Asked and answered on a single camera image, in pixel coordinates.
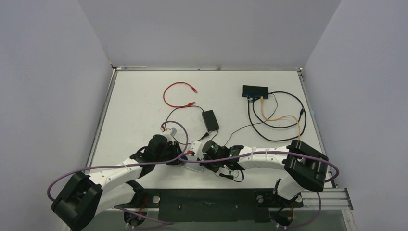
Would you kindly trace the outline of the black ribbed network switch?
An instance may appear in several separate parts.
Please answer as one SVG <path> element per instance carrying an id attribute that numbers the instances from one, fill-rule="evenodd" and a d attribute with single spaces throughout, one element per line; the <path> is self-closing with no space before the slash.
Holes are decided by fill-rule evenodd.
<path id="1" fill-rule="evenodd" d="M 246 98 L 268 98 L 269 92 L 268 87 L 243 85 L 242 86 L 242 97 Z"/>

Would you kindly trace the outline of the white square network box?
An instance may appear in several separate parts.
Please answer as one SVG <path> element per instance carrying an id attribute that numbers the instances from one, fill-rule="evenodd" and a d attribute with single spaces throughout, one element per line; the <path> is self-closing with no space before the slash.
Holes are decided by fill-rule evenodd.
<path id="1" fill-rule="evenodd" d="M 204 166 L 200 165 L 199 163 L 187 163 L 183 162 L 181 164 L 184 168 L 195 171 L 195 172 L 202 172 L 204 170 Z"/>

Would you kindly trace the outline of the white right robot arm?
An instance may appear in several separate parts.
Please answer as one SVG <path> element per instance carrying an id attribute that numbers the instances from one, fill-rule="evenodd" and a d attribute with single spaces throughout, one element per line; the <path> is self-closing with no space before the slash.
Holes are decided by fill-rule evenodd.
<path id="1" fill-rule="evenodd" d="M 277 205 L 286 204 L 304 190 L 323 191 L 329 161 L 323 153 L 300 140 L 280 148 L 226 147 L 207 141 L 202 153 L 203 165 L 213 172 L 223 167 L 232 171 L 252 168 L 286 171 L 288 175 L 277 180 L 271 193 Z"/>

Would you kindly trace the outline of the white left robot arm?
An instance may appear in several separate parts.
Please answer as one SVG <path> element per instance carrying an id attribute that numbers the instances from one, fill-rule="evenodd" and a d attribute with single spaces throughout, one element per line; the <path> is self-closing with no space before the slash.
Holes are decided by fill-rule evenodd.
<path id="1" fill-rule="evenodd" d="M 51 210 L 73 231 L 84 229 L 100 212 L 128 203 L 143 202 L 141 186 L 136 182 L 152 172 L 156 165 L 178 165 L 183 150 L 171 135 L 154 135 L 147 146 L 115 166 L 94 166 L 93 173 L 73 172 L 53 200 Z"/>

